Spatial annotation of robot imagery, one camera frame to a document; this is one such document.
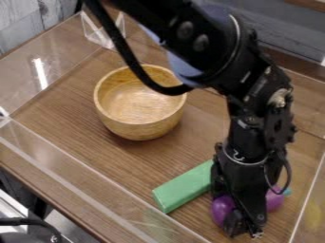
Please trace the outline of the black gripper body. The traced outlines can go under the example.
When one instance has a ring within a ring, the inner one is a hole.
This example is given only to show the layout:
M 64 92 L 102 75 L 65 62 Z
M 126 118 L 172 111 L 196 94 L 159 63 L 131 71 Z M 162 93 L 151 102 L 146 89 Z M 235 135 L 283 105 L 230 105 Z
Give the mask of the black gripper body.
M 230 143 L 219 143 L 211 169 L 214 167 L 223 176 L 235 209 L 255 225 L 263 225 L 267 220 L 267 190 L 279 195 L 290 184 L 286 150 L 247 158 Z

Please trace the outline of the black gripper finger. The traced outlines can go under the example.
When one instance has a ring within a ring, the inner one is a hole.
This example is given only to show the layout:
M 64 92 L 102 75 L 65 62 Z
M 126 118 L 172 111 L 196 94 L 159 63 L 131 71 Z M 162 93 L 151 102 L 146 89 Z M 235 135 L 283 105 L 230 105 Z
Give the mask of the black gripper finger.
M 222 174 L 218 169 L 214 167 L 211 169 L 211 196 L 213 199 L 219 198 L 229 194 L 226 183 Z
M 262 229 L 243 216 L 239 209 L 226 214 L 222 229 L 231 238 L 242 234 L 250 234 L 251 238 L 261 238 L 263 234 Z

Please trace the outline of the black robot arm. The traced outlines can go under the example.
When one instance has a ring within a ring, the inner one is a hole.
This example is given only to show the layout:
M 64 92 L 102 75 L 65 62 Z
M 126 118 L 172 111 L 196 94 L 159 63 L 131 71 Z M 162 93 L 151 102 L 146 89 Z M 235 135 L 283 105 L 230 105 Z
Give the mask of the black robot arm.
M 192 0 L 83 0 L 142 83 L 176 96 L 209 87 L 227 101 L 230 130 L 210 170 L 213 219 L 230 237 L 262 236 L 267 211 L 291 181 L 287 144 L 297 131 L 290 78 L 262 52 L 257 32 L 222 7 Z M 127 13 L 166 49 L 180 84 L 158 84 L 104 6 Z

